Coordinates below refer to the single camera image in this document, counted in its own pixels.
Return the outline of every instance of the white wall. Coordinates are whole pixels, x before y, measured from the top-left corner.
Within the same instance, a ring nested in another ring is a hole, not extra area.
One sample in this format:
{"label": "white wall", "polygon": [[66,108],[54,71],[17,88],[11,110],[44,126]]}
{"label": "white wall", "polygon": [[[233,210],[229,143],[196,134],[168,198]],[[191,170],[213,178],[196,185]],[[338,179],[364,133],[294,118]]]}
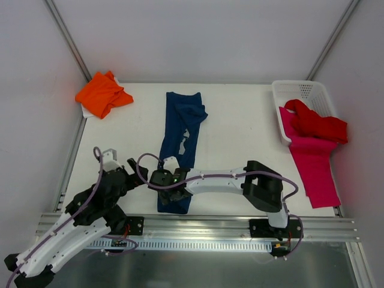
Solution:
{"label": "white wall", "polygon": [[349,123],[333,157],[347,216],[356,217],[377,286],[384,287],[384,1],[361,1],[316,77]]}
{"label": "white wall", "polygon": [[85,80],[42,0],[0,1],[0,286],[55,196]]}
{"label": "white wall", "polygon": [[128,82],[305,79],[350,0],[56,0],[91,74]]}

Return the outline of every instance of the gray floor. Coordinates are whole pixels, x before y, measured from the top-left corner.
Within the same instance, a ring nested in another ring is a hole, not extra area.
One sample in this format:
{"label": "gray floor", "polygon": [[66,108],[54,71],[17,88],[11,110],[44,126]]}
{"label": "gray floor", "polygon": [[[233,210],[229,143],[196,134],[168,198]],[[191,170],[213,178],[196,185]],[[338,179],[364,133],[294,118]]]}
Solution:
{"label": "gray floor", "polygon": [[84,250],[49,288],[354,288],[345,244],[302,243],[288,261],[268,254],[137,251],[106,257]]}

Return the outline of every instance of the blue cloth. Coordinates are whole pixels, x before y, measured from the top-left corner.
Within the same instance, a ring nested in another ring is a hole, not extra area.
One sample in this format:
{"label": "blue cloth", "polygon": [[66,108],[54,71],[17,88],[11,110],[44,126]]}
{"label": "blue cloth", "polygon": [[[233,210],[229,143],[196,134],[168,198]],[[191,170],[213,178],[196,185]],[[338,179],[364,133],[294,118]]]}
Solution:
{"label": "blue cloth", "polygon": [[[200,123],[207,116],[200,93],[186,96],[168,92],[166,131],[160,149],[160,159],[175,156],[180,167],[193,168]],[[157,197],[157,211],[186,214],[190,203],[191,197],[188,197],[163,205],[159,197]]]}

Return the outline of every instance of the orange cloth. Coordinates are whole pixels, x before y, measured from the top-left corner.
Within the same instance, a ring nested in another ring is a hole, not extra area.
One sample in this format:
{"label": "orange cloth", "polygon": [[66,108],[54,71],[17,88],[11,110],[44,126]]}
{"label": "orange cloth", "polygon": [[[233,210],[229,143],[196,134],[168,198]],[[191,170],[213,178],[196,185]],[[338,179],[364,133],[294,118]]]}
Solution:
{"label": "orange cloth", "polygon": [[103,119],[114,107],[133,102],[133,97],[124,92],[111,71],[105,75],[97,72],[93,79],[76,95],[76,102],[82,103],[93,115]]}

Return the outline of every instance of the red cloth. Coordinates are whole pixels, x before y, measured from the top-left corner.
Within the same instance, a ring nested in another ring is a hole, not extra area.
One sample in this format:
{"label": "red cloth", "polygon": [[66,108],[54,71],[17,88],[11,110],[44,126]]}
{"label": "red cloth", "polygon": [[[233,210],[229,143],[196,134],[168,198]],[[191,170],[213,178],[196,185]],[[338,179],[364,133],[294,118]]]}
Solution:
{"label": "red cloth", "polygon": [[303,137],[317,137],[341,144],[348,142],[347,123],[335,117],[321,117],[300,100],[290,100],[285,108],[295,111],[291,125]]}
{"label": "red cloth", "polygon": [[331,152],[338,144],[314,137],[301,137],[291,126],[295,114],[282,107],[280,107],[280,114],[285,133],[292,141],[289,150],[312,207],[339,206],[340,200],[329,164]]}
{"label": "red cloth", "polygon": [[124,88],[116,83],[113,73],[108,71],[105,75],[97,72],[77,93],[75,100],[93,115],[103,119],[112,108],[132,103],[133,97],[124,92]]}

